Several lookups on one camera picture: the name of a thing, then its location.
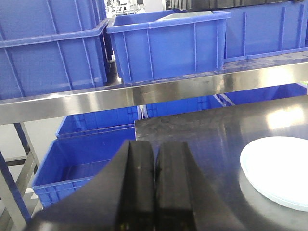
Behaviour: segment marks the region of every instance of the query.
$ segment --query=metal shelf rail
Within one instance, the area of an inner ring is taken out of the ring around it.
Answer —
[[[106,87],[0,101],[0,125],[308,81],[308,52],[231,62],[219,72],[131,85],[118,84],[114,64],[113,68],[114,81]],[[33,163],[39,165],[29,146],[32,152],[25,165],[29,158],[32,162],[27,174],[34,171]],[[0,197],[6,202],[13,222],[20,228],[25,225],[29,213],[20,200],[22,197],[16,191],[7,164],[0,166]],[[18,189],[23,194],[24,187]]]

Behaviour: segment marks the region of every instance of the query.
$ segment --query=blue storage crate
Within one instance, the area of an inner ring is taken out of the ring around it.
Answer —
[[[124,140],[135,140],[134,127],[55,140],[32,184],[43,206],[58,202],[89,182]]]
[[[306,95],[306,91],[307,89],[305,87],[294,83],[268,88],[230,92],[225,95],[234,104],[244,104]]]
[[[228,9],[225,61],[308,50],[308,0]]]
[[[214,71],[224,63],[229,12],[156,21],[179,10],[113,18],[111,35],[119,76],[124,83]]]
[[[56,137],[72,137],[98,132],[122,129],[134,126],[135,120],[141,118],[138,108],[126,107],[101,112],[66,116]]]
[[[92,30],[0,41],[0,100],[101,87],[104,19]]]
[[[146,105],[146,110],[148,117],[153,118],[219,107],[222,107],[222,105],[210,95],[162,103],[152,103]]]
[[[0,41],[94,29],[104,0],[1,0]]]

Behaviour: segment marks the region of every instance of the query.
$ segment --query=white plate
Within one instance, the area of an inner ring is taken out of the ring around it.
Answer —
[[[170,19],[180,19],[180,18],[190,18],[190,17],[197,17],[202,15],[209,15],[213,14],[211,11],[199,11],[199,12],[184,12],[184,13],[173,13],[163,18],[157,19],[157,21],[164,21]]]
[[[308,140],[281,136],[255,140],[242,150],[241,166],[262,195],[308,212]]]

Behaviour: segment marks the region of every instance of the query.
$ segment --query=metal rack leg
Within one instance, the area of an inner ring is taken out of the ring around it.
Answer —
[[[34,158],[32,155],[28,155],[24,166],[18,176],[18,179],[16,181],[16,185],[17,188],[21,194],[21,196],[23,196],[26,192],[26,189],[28,187],[28,184],[30,182],[32,173],[34,171],[36,167],[36,163],[34,161]],[[2,216],[0,218],[0,230],[7,230],[9,231],[12,227],[12,222],[10,222],[11,218],[10,218],[10,214],[7,210],[7,208],[4,209]]]
[[[31,142],[30,136],[27,132],[26,126],[24,122],[21,123],[15,123],[14,124],[15,129],[18,133],[19,139],[23,145],[23,148],[26,152],[26,155],[31,154],[35,160],[35,163],[37,164],[37,167],[39,166],[39,159],[36,155],[36,152],[34,151],[33,144]]]
[[[0,151],[0,196],[15,226],[21,230],[31,219],[23,198]]]
[[[22,143],[24,151],[27,155],[24,166],[16,181],[16,186],[20,192],[21,197],[23,197],[30,182],[32,173],[35,173],[38,168],[39,161],[34,151],[29,134],[26,130],[25,124],[15,123],[14,126],[18,134],[18,137]],[[0,218],[0,230],[9,231],[12,228],[13,222],[11,220],[11,216],[12,215],[10,214],[8,209],[5,208]]]

